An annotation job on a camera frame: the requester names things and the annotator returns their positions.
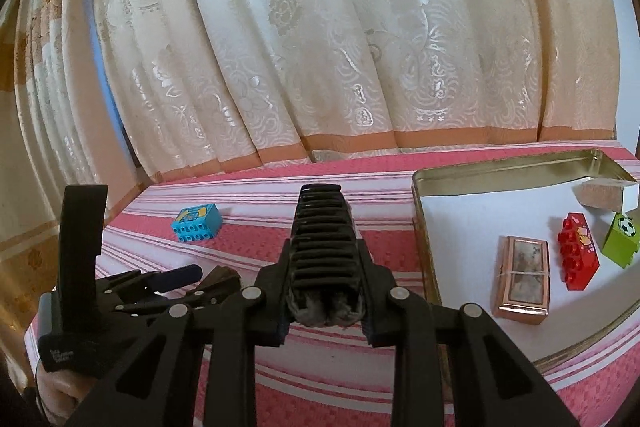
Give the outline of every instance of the human hand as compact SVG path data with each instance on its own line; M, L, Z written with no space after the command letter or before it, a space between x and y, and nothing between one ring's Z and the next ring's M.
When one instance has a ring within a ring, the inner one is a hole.
M68 369L47 373L38 362L36 386L47 420L55 426L64 425L96 381Z

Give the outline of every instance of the blue toy block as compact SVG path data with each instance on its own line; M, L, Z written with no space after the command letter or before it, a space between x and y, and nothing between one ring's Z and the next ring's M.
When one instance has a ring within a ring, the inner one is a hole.
M222 216L215 204L201 204L184 208L171 224L178 241L200 241L216 237L222 226Z

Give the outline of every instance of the red toy block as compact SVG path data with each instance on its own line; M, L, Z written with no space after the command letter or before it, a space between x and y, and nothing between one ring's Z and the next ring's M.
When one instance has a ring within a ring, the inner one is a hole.
M564 282L568 290L584 290L600 267L593 237L584 214L571 212L558 234Z

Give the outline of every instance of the tablecloth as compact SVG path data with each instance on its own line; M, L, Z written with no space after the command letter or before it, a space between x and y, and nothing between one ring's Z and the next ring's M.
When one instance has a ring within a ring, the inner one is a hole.
M412 174L418 169L516 155L599 148L640 178L640 160L612 140L465 147L411 155L290 166L205 176L154 185L137 197L103 234L96 276L138 268L165 270L197 263L237 270L244 285L276 261L301 185L342 186L354 221L374 260L398 283L422 293L412 217ZM180 209L215 203L224 217L217 237L180 243L171 222ZM25 336L31 363L38 360L37 324ZM612 417L640 376L640 312L578 357L545 375L584 427ZM203 370L208 369L206 353ZM292 325L281 348L257 347L256 404L260 427L386 427L390 424L394 350L372 349L358 327L322 330ZM201 381L194 425L202 425ZM445 406L453 425L452 406Z

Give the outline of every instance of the curtain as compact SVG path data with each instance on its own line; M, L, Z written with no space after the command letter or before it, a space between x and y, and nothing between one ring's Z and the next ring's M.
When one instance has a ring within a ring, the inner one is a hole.
M612 0L94 0L156 181L613 136Z
M140 193L100 92L82 0L8 0L0 12L0 349L31 378L23 335L55 285L68 184L106 184L106 219Z

